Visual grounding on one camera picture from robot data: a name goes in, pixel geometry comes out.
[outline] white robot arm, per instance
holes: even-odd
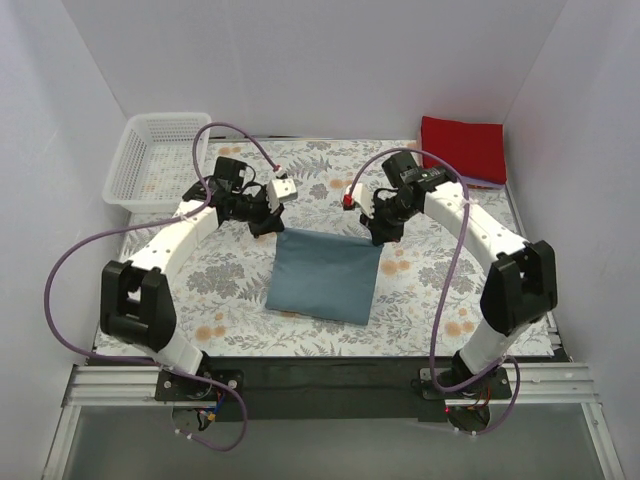
[[[176,329],[170,285],[198,244],[226,220],[247,222],[258,237],[284,229],[283,203],[297,198],[292,179],[282,169],[267,185],[245,185],[247,164],[219,157],[208,182],[211,202],[198,215],[164,227],[127,261],[109,262],[102,272],[100,328],[133,344],[160,364],[195,374],[203,353]],[[260,187],[255,195],[244,193]],[[201,206],[206,195],[197,183],[183,196],[176,216]]]
[[[407,152],[393,155],[382,167],[397,189],[395,195],[383,200],[359,183],[344,205],[347,210],[360,208],[360,222],[370,230],[374,244],[399,241],[404,223],[416,213],[438,221],[455,237],[460,235],[467,200],[446,169],[419,167]],[[353,202],[347,205],[347,199]],[[457,383],[504,355],[557,304],[553,249],[544,241],[531,244],[512,233],[479,205],[469,207],[464,246],[482,266],[487,282],[480,301],[484,318],[453,358]]]

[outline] plastic laundry basket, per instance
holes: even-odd
[[[198,177],[191,145],[198,130],[211,122],[206,113],[150,113],[132,117],[113,157],[102,198],[133,213],[173,213]],[[198,166],[202,168],[209,130],[202,134]]]

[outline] gray wall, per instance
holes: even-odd
[[[120,224],[101,199],[124,116],[59,0],[0,1],[0,478],[40,478],[73,361],[42,310],[48,270],[75,240]],[[102,242],[61,272],[53,307],[91,344]]]
[[[127,115],[413,138],[426,113],[502,122],[565,0],[63,3]]]
[[[527,233],[556,249],[560,333],[640,478],[640,8],[569,0],[506,122]]]

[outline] purple cable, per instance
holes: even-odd
[[[429,158],[432,158],[439,164],[449,169],[451,172],[453,172],[453,174],[458,179],[458,182],[462,187],[462,195],[464,199],[467,201],[467,203],[464,205],[464,214],[462,216],[462,224],[460,225],[460,234],[458,235],[458,243],[456,244],[455,251],[453,252],[453,256],[451,257],[451,264],[449,265],[449,269],[447,270],[447,276],[445,278],[444,284],[442,285],[440,300],[438,301],[438,307],[436,308],[436,314],[433,319],[433,327],[431,329],[431,344],[429,347],[429,373],[431,375],[431,381],[433,382],[433,385],[436,387],[438,391],[442,393],[453,393],[453,392],[462,390],[463,388],[468,387],[472,383],[478,381],[479,379],[484,377],[487,373],[489,373],[491,370],[493,370],[495,367],[497,367],[501,363],[501,359],[498,358],[492,363],[490,363],[489,365],[487,365],[487,367],[485,367],[483,370],[478,372],[473,377],[465,380],[462,383],[459,383],[458,385],[453,385],[451,387],[445,387],[438,383],[438,378],[435,370],[436,369],[436,343],[438,341],[438,327],[440,326],[440,320],[442,319],[444,304],[447,299],[447,294],[449,293],[449,287],[451,286],[451,281],[453,280],[453,274],[455,272],[456,265],[458,264],[458,259],[460,258],[460,253],[462,252],[462,247],[464,246],[464,239],[467,234],[467,225],[469,224],[469,215],[470,215],[469,186],[467,185],[462,175],[460,175],[460,173],[455,168],[453,168],[451,165],[449,165],[449,163],[447,163],[437,155],[434,155],[433,153],[430,153],[430,152],[426,152],[424,150],[418,150],[415,148],[397,147],[397,148],[391,148],[389,150],[385,150],[384,152],[380,152],[377,155],[374,155],[373,157],[371,157],[369,160],[367,160],[365,164],[362,165],[360,170],[358,170],[358,173],[353,179],[353,182],[351,183],[351,188],[349,189],[349,195],[353,194],[353,189],[355,188],[356,184],[358,183],[358,180],[360,179],[364,171],[367,169],[367,167],[369,167],[369,165],[371,165],[373,162],[375,162],[376,160],[380,159],[385,155],[388,155],[390,153],[396,153],[396,152],[411,152],[411,153],[424,155]],[[518,392],[520,391],[520,370],[518,368],[518,364],[515,358],[513,357],[509,357],[509,358],[511,359],[513,364],[516,366],[516,376],[517,376],[516,390],[512,397],[512,401],[509,404],[509,408],[507,408],[507,410],[505,411],[505,414],[501,417],[501,419],[496,423],[495,426],[501,425],[506,419],[507,415],[511,413],[511,410],[513,410],[513,405],[515,405],[515,398],[517,397]]]
[[[198,177],[198,180],[199,180],[200,184],[202,185],[202,187],[204,188],[204,191],[206,193],[206,198],[205,198],[204,202],[202,203],[202,205],[200,205],[198,208],[195,208],[194,210],[190,211],[189,213],[187,213],[184,216],[173,217],[173,218],[169,218],[169,219],[166,219],[166,220],[158,220],[158,221],[155,221],[155,222],[144,223],[144,224],[141,224],[141,225],[132,225],[132,226],[127,226],[127,227],[114,228],[114,229],[111,229],[111,230],[107,230],[107,231],[104,231],[104,232],[101,232],[101,233],[96,233],[94,235],[91,235],[91,236],[85,238],[84,240],[81,240],[80,242],[76,243],[69,250],[64,252],[62,254],[62,256],[53,265],[53,268],[51,269],[51,272],[49,272],[49,276],[47,277],[47,281],[46,281],[45,287],[44,287],[44,316],[45,316],[45,318],[47,320],[47,325],[49,326],[49,330],[51,330],[51,333],[56,338],[56,340],[58,340],[58,342],[60,342],[64,347],[66,347],[67,349],[69,349],[72,352],[75,352],[77,354],[83,355],[83,356],[88,357],[88,358],[97,359],[97,360],[108,360],[108,361],[114,361],[114,362],[137,363],[137,364],[140,364],[140,365],[159,366],[157,363],[155,363],[155,362],[153,362],[153,361],[151,361],[151,360],[149,360],[147,358],[100,355],[98,353],[95,353],[95,352],[92,352],[92,351],[89,351],[89,350],[85,350],[83,348],[77,347],[77,346],[73,345],[72,343],[70,343],[66,338],[64,338],[62,336],[62,334],[60,333],[60,331],[56,327],[56,324],[55,324],[55,322],[53,320],[53,315],[51,313],[51,287],[53,286],[53,280],[54,280],[56,274],[58,273],[58,270],[60,270],[60,267],[62,266],[62,264],[73,253],[75,253],[77,250],[79,250],[80,248],[84,247],[85,245],[87,245],[87,244],[89,244],[89,243],[91,243],[91,242],[93,242],[95,240],[99,240],[101,238],[109,237],[111,235],[119,235],[119,234],[126,233],[126,232],[132,232],[134,230],[140,230],[142,228],[162,227],[162,226],[166,226],[166,225],[171,225],[173,223],[178,223],[178,222],[183,221],[185,218],[189,218],[189,217],[192,217],[194,215],[197,215],[202,210],[204,210],[207,207],[207,205],[209,204],[209,201],[211,200],[211,189],[209,188],[209,185],[207,184],[207,181],[202,176],[202,173],[200,172],[200,168],[198,167],[198,142],[199,142],[200,137],[202,136],[202,134],[205,131],[207,131],[208,129],[213,128],[213,127],[227,127],[227,128],[230,128],[232,130],[235,130],[235,131],[243,134],[249,141],[251,141],[251,143],[253,143],[257,147],[257,149],[264,156],[264,158],[267,160],[267,162],[269,162],[269,165],[271,165],[271,167],[274,169],[274,171],[277,170],[278,166],[273,162],[273,160],[271,159],[269,154],[265,151],[265,149],[262,147],[262,145],[260,145],[258,140],[256,140],[254,137],[249,135],[243,129],[241,129],[239,127],[236,127],[235,125],[232,125],[230,123],[225,123],[225,122],[211,122],[211,123],[208,123],[208,124],[204,125],[202,128],[200,128],[200,130],[198,130],[198,133],[196,134],[195,138],[193,139],[193,146],[191,148],[191,155],[192,155],[192,158],[193,158],[193,168],[194,168],[194,170],[196,172],[196,175]],[[232,450],[233,448],[235,448],[242,441],[242,439],[244,438],[244,435],[245,435],[245,433],[247,431],[247,422],[249,420],[248,413],[247,413],[247,406],[245,405],[244,400],[242,399],[242,397],[240,395],[238,395],[238,393],[235,390],[229,388],[227,385],[225,385],[223,383],[216,382],[215,380],[211,380],[211,379],[204,378],[204,377],[198,377],[196,375],[191,375],[191,374],[188,374],[186,372],[179,371],[179,370],[173,370],[173,373],[175,373],[176,375],[180,375],[182,377],[185,377],[185,378],[190,378],[192,380],[197,380],[197,381],[201,381],[201,382],[213,385],[214,387],[222,389],[225,392],[231,394],[238,401],[238,403],[240,404],[240,409],[242,410],[242,430],[240,431],[240,435],[238,436],[238,438],[233,443],[231,443],[228,446],[219,447],[219,446],[210,444],[209,442],[207,442],[204,439],[198,439],[198,437],[192,436],[192,438],[194,438],[194,440],[197,440],[198,442],[200,442],[203,445],[211,448],[212,450],[216,450],[216,451],[220,451],[220,452],[228,452],[229,450]]]

